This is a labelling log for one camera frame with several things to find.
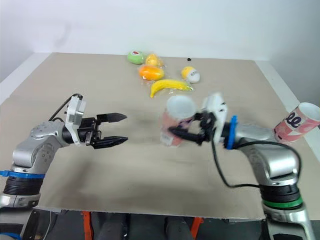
orange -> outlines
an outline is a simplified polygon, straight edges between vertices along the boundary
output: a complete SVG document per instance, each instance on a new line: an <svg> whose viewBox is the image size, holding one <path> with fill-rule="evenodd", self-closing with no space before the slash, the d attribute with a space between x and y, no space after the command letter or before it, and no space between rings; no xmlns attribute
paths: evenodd
<svg viewBox="0 0 320 240"><path fill-rule="evenodd" d="M165 76L165 71L163 71L160 67L152 65L142 65L139 68L139 74L145 80L157 81Z"/></svg>

floor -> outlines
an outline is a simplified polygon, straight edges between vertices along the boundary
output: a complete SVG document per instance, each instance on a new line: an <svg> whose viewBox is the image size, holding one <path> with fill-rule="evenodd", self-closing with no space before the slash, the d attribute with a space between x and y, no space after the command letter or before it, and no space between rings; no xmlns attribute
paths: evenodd
<svg viewBox="0 0 320 240"><path fill-rule="evenodd" d="M46 240L84 240L83 217L79 211L62 212L55 217L51 215L51 226ZM99 235L100 227L106 213L92 213L94 239ZM166 240L164 222L166 216L131 214L129 216L129 233L127 240ZM190 226L193 218L185 218ZM39 229L43 233L47 230L49 213L42 211ZM320 221L312 221L315 235L320 239ZM230 222L227 219L204 219L200 225L197 240L258 240L261 233L260 221Z"/></svg>

yellow banana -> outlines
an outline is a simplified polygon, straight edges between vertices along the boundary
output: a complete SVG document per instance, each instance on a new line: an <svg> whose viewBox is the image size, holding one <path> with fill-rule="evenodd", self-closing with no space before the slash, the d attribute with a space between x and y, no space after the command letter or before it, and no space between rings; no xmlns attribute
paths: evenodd
<svg viewBox="0 0 320 240"><path fill-rule="evenodd" d="M182 91L192 91L193 88L187 84L185 81L178 81L172 79L158 80L151 86L150 97L153 98L156 92L161 89L179 89Z"/></svg>

white wall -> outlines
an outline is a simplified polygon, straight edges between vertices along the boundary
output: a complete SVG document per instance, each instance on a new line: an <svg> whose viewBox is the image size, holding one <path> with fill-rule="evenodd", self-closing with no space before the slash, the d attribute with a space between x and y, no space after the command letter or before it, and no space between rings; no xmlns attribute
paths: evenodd
<svg viewBox="0 0 320 240"><path fill-rule="evenodd" d="M24 39L22 22L10 15L8 2L0 2L0 82L33 53Z"/></svg>
<svg viewBox="0 0 320 240"><path fill-rule="evenodd" d="M317 101L314 86L308 89L312 94L295 86L303 81L319 89L319 67L311 66L318 60L318 0L2 2L7 21L1 25L19 32L20 41L35 52L142 50L161 56L271 60L298 98Z"/></svg>

blue ring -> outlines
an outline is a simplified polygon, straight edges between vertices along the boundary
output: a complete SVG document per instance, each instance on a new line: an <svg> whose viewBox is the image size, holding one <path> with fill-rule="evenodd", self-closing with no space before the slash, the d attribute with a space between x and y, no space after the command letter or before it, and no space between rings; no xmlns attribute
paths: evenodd
<svg viewBox="0 0 320 240"><path fill-rule="evenodd" d="M45 174L31 174L31 173L23 173L23 172L16 172L16 171L0 171L0 176L3 177L16 177L22 179L44 179Z"/></svg>
<svg viewBox="0 0 320 240"><path fill-rule="evenodd" d="M16 240L22 240L20 235L16 234L16 233L11 233L11 232L0 232L0 235L6 235L9 236L11 238L15 238Z"/></svg>
<svg viewBox="0 0 320 240"><path fill-rule="evenodd" d="M228 138L228 143L226 145L226 149L228 150L231 150L234 147L235 138L236 138L236 126L237 126L237 116L233 115L230 121L229 138Z"/></svg>

